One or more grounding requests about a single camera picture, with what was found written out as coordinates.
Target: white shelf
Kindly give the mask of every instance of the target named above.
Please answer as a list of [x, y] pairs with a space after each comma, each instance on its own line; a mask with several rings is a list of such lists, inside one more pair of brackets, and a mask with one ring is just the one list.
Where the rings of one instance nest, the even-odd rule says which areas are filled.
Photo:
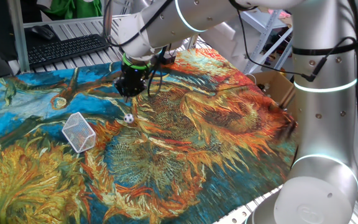
[[[261, 12], [259, 9], [252, 12], [242, 12], [241, 18], [250, 24], [257, 31], [263, 33], [266, 30], [267, 22], [270, 19], [270, 14], [266, 12]], [[287, 25], [283, 23], [280, 19], [277, 19], [273, 23], [273, 29], [286, 27]]]

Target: white wire mesh cube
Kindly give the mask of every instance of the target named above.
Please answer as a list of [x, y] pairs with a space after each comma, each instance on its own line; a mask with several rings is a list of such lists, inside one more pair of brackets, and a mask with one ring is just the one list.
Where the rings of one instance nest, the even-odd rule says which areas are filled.
[[62, 132], [77, 153], [91, 149], [95, 145], [96, 134], [80, 112], [68, 118]]

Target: keyboard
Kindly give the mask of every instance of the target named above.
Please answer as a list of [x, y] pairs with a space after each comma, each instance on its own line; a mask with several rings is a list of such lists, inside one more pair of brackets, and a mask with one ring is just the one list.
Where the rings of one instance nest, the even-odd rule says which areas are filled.
[[27, 53], [29, 55], [30, 68], [36, 68], [93, 53], [98, 50], [104, 50], [108, 47], [109, 45], [100, 35], [91, 34], [32, 47]]

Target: green cloth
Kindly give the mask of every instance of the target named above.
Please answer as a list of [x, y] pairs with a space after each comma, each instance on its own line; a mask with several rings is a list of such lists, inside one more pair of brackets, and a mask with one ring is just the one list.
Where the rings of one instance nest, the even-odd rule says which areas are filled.
[[62, 19], [102, 16], [100, 0], [92, 2], [85, 2], [84, 0], [53, 0], [50, 10], [45, 12], [54, 14]]

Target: white robot arm segment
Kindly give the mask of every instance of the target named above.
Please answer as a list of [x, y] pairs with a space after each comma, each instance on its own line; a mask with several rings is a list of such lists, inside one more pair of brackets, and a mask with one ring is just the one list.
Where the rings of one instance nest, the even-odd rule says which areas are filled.
[[[171, 3], [134, 41], [127, 56], [147, 60], [162, 46], [202, 32], [237, 15], [228, 0], [167, 0]], [[122, 19], [119, 41], [129, 40], [165, 1]], [[290, 8], [293, 14], [295, 71], [311, 74], [344, 37], [356, 37], [347, 0], [237, 0], [244, 7]], [[319, 75], [308, 82], [295, 77], [301, 141], [280, 192], [262, 203], [247, 224], [347, 224], [358, 190], [354, 159], [354, 50], [337, 50]]]

